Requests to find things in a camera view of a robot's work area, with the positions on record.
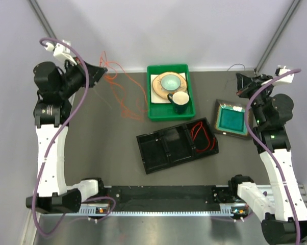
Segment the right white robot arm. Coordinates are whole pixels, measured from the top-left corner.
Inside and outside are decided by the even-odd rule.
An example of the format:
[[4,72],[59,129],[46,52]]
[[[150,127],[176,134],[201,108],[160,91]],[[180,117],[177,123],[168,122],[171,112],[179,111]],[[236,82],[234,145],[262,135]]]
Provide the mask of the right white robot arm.
[[237,96],[249,100],[256,127],[245,125],[267,171],[274,201],[271,202],[252,178],[237,175],[230,181],[228,196],[244,201],[261,223],[268,244],[307,242],[307,207],[294,174],[290,141],[285,129],[293,117],[293,100],[285,94],[271,96],[274,84],[290,84],[300,69],[278,68],[275,76],[247,77],[237,73]]

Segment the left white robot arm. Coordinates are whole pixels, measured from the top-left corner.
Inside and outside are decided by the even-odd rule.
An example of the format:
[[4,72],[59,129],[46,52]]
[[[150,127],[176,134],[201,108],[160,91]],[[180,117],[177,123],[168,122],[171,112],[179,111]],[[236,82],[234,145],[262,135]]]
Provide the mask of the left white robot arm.
[[25,205],[43,214],[76,213],[87,198],[94,202],[105,199],[106,190],[100,178],[86,178],[67,186],[64,176],[64,150],[69,100],[80,88],[95,84],[105,75],[105,67],[86,64],[88,75],[78,59],[66,60],[64,69],[53,62],[42,62],[33,69],[38,88],[33,112],[38,139],[38,173],[40,181],[36,195],[27,197]]

